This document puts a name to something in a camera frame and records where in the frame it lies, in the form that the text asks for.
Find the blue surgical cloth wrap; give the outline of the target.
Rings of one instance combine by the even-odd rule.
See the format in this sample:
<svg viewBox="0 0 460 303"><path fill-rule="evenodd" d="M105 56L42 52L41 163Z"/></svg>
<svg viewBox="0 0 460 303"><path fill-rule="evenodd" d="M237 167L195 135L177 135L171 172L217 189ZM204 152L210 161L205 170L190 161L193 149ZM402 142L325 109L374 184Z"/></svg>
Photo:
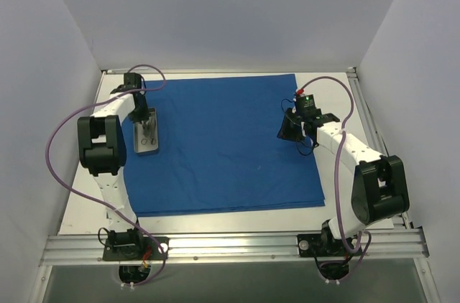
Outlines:
<svg viewBox="0 0 460 303"><path fill-rule="evenodd" d="M324 204L315 158L279 139L281 102L294 75L147 83L157 112L159 148L134 151L134 127L122 124L124 181L139 217L223 213Z"/></svg>

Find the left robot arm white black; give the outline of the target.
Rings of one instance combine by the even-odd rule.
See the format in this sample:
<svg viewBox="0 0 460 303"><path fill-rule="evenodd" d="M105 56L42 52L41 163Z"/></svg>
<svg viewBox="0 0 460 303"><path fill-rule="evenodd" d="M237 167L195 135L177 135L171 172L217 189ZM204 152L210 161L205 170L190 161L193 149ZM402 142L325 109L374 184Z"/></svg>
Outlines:
<svg viewBox="0 0 460 303"><path fill-rule="evenodd" d="M152 118L141 91L144 87L140 74L126 73L124 83L112 90L109 103L77 121L80 163L94 177L107 209L106 247L119 248L128 259L139 258L145 242L142 232L135 227L138 218L124 184L127 146L121 124L128 118L140 127L144 140L150 138Z"/></svg>

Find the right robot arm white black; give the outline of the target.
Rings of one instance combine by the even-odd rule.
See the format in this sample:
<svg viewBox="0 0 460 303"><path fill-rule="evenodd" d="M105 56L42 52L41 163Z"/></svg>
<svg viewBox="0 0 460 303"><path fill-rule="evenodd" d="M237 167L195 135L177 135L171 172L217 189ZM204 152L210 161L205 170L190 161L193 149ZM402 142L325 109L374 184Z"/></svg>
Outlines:
<svg viewBox="0 0 460 303"><path fill-rule="evenodd" d="M410 200L401 158L373 150L344 129L340 119L323 113L314 97L298 90L284 112L279 139L317 147L335 156L336 215L321 226L319 246L334 255L352 246L366 227L408 211Z"/></svg>

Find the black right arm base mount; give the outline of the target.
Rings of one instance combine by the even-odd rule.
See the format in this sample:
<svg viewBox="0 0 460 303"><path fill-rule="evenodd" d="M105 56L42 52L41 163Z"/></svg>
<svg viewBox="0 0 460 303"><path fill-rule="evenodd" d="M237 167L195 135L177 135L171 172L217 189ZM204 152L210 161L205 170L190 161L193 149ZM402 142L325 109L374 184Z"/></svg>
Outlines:
<svg viewBox="0 0 460 303"><path fill-rule="evenodd" d="M347 251L341 239L321 236L319 233L297 234L298 255L301 258L346 257Z"/></svg>

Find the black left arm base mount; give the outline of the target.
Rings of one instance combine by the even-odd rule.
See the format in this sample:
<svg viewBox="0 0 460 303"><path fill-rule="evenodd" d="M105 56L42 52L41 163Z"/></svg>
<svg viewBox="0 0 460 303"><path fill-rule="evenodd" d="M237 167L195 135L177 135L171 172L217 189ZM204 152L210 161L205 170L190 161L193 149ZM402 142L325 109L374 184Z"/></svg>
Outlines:
<svg viewBox="0 0 460 303"><path fill-rule="evenodd" d="M127 233L117 233L105 240L103 248L104 261L141 261L163 260L161 250L156 243L146 236L129 236Z"/></svg>

